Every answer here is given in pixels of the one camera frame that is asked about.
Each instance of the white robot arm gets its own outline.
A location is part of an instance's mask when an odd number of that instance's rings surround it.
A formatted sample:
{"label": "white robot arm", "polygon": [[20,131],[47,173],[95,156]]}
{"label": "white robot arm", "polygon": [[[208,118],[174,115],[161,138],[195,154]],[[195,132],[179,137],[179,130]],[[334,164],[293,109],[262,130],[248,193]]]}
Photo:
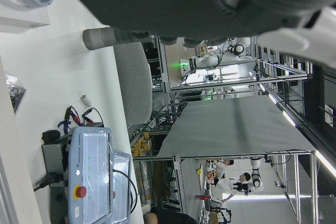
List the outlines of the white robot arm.
{"label": "white robot arm", "polygon": [[249,193],[252,191],[262,191],[264,189],[264,184],[261,181],[261,176],[259,173],[260,167],[260,157],[251,157],[251,166],[252,166],[252,173],[251,173],[251,182],[248,183]]}
{"label": "white robot arm", "polygon": [[214,51],[201,58],[181,59],[181,74],[185,76],[186,73],[189,73],[193,69],[211,68],[244,60],[240,58],[239,55],[241,55],[250,44],[251,40],[249,37],[235,38],[230,40],[228,46],[229,52],[224,54]]}

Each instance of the black hair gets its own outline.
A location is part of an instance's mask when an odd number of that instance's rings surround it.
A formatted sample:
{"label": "black hair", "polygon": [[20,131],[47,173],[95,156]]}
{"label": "black hair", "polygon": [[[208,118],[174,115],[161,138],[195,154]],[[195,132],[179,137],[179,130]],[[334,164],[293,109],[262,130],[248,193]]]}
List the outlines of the black hair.
{"label": "black hair", "polygon": [[249,181],[251,179],[250,173],[244,173],[244,176],[246,178],[246,181]]}

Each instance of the white box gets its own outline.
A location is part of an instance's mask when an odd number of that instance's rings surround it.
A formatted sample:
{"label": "white box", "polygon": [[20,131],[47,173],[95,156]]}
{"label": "white box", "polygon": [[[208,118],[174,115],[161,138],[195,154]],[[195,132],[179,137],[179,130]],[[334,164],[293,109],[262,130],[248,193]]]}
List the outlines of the white box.
{"label": "white box", "polygon": [[19,33],[49,25],[48,7],[30,8],[21,0],[0,0],[0,31]]}

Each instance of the person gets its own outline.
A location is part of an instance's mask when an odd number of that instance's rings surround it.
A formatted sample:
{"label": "person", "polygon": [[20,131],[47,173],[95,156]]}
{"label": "person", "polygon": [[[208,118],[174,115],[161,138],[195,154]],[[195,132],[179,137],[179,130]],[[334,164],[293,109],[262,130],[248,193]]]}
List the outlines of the person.
{"label": "person", "polygon": [[217,177],[222,177],[224,170],[229,166],[234,164],[233,159],[225,159],[225,160],[215,160],[214,164],[216,168],[214,170],[217,172]]}
{"label": "person", "polygon": [[145,224],[197,224],[189,215],[159,207],[152,207],[150,213],[143,216],[143,221]]}
{"label": "person", "polygon": [[230,192],[230,195],[226,199],[221,200],[221,202],[224,203],[237,194],[238,191],[235,189],[237,187],[236,185],[234,185],[235,183],[243,183],[245,181],[249,181],[250,179],[251,175],[249,173],[241,174],[238,180],[234,178],[215,178],[215,186],[217,188]]}

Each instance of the red object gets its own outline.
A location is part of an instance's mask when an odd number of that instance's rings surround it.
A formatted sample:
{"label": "red object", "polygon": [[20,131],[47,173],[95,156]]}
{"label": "red object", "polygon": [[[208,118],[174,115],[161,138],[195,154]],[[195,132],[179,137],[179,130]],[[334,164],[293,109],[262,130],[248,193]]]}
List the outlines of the red object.
{"label": "red object", "polygon": [[85,186],[80,186],[76,190],[76,196],[78,198],[84,198],[86,195],[86,187]]}
{"label": "red object", "polygon": [[196,195],[196,199],[207,200],[207,199],[211,199],[211,196],[207,196],[207,195]]}

